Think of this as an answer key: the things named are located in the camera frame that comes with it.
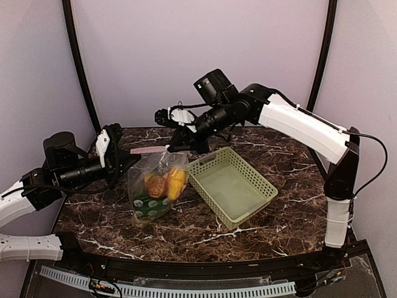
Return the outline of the clear dotted zip top bag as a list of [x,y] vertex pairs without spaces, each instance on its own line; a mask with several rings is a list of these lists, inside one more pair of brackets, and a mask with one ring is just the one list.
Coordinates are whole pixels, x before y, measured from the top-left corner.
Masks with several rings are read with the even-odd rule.
[[167,147],[130,150],[141,160],[128,170],[128,197],[132,225],[142,228],[174,206],[187,186],[189,159],[186,152],[170,153]]

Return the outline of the brown potato toy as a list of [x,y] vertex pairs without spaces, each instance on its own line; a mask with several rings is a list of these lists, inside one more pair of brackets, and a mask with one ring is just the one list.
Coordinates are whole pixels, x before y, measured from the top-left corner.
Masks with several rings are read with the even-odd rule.
[[149,175],[145,178],[145,188],[150,197],[163,198],[167,193],[166,178],[159,175]]

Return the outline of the green bok choy toy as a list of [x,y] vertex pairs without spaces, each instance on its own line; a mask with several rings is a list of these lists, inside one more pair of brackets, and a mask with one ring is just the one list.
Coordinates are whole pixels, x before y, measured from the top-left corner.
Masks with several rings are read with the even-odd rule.
[[141,196],[132,202],[134,215],[139,220],[154,220],[167,213],[172,204],[168,198],[154,199],[150,196]]

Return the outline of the light green plastic basket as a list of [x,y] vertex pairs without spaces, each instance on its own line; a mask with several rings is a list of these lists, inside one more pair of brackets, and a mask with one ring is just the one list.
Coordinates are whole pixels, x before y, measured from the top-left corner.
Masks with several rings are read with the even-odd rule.
[[189,163],[189,183],[228,230],[268,206],[278,190],[232,148]]

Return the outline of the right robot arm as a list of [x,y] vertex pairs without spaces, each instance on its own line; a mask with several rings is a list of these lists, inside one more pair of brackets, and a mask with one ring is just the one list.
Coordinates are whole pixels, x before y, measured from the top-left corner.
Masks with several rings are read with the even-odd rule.
[[163,110],[164,125],[176,129],[168,146],[170,152],[206,153],[208,137],[249,122],[292,137],[327,159],[326,248],[317,254],[316,263],[322,269],[332,268],[341,258],[339,248],[345,244],[351,215],[359,165],[358,130],[332,124],[261,84],[250,84],[239,91],[220,69],[198,79],[194,87],[210,110],[198,117],[193,115],[192,106],[178,104]]

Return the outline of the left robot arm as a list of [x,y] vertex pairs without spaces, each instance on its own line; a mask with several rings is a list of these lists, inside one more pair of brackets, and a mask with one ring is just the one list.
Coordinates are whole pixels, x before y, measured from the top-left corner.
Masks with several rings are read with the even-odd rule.
[[[140,154],[118,148],[112,127],[97,136],[95,157],[77,147],[74,134],[59,132],[43,141],[42,167],[23,175],[1,194],[1,226],[38,212],[67,194],[98,194],[113,188]],[[1,235],[1,261],[64,260],[75,271],[87,266],[78,240],[71,232],[45,236]]]

